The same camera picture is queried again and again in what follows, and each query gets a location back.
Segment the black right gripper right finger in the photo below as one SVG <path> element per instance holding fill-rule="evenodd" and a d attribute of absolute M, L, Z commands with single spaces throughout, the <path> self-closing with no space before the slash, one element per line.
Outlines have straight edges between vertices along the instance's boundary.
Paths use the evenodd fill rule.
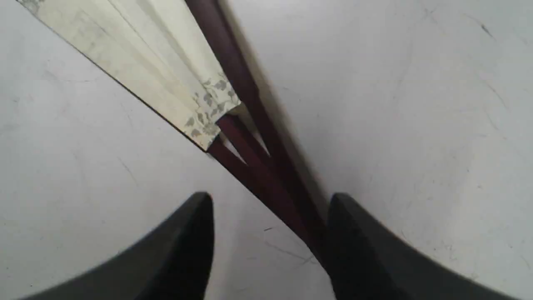
<path fill-rule="evenodd" d="M 402 241 L 348 194 L 327 216 L 327 273 L 337 300 L 509 300 Z"/>

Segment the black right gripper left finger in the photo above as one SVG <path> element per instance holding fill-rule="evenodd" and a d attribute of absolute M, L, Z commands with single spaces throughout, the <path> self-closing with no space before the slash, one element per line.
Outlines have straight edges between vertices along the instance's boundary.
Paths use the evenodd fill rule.
<path fill-rule="evenodd" d="M 214 260 L 214 208 L 195 192 L 131 247 L 29 300 L 203 300 Z"/>

